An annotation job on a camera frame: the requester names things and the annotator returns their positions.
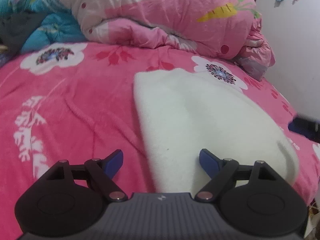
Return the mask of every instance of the pink bed sheet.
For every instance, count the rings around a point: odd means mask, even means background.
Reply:
[[[14,216],[17,199],[60,159],[80,164],[122,149],[124,165],[114,181],[128,195],[154,191],[133,101],[133,77],[141,71],[178,67],[193,72],[198,64],[192,56],[168,46],[140,49],[93,42],[53,44],[1,68],[2,239],[16,239],[21,234]],[[313,150],[318,145],[289,132],[287,124],[294,109],[265,79],[257,82],[239,67],[215,61],[222,63],[224,71],[238,80],[238,89],[284,130],[300,160],[294,188],[310,203],[320,176]]]

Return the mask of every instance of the white cloth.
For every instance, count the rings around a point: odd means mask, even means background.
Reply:
[[[265,160],[295,182],[299,161],[275,122],[247,96],[206,73],[137,73],[134,99],[157,191],[200,190],[210,180],[199,164],[202,148],[240,164]]]

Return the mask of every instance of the silver rivet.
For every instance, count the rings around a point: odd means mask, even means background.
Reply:
[[[114,191],[109,194],[109,197],[114,200],[120,200],[125,197],[125,194],[121,191]]]
[[[202,200],[209,200],[212,199],[213,195],[209,191],[201,191],[197,194],[197,197]]]

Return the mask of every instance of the white wall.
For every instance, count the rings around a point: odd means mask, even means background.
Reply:
[[[296,111],[320,119],[320,0],[257,0],[276,64],[266,78]]]

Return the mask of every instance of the pink comforter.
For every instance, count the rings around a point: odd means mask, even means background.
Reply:
[[[147,156],[132,96],[135,73],[156,69],[207,71],[191,52],[129,48],[97,43],[53,44],[23,55],[0,69],[0,235],[15,239],[21,231],[14,217],[19,196],[60,159],[80,164],[124,152],[115,182],[128,194],[153,191]],[[284,129],[297,151],[300,174],[295,190],[306,203],[315,196],[320,175],[314,152],[319,145],[291,133],[295,114],[265,79],[257,82],[237,66],[221,62],[236,89],[260,105]]]

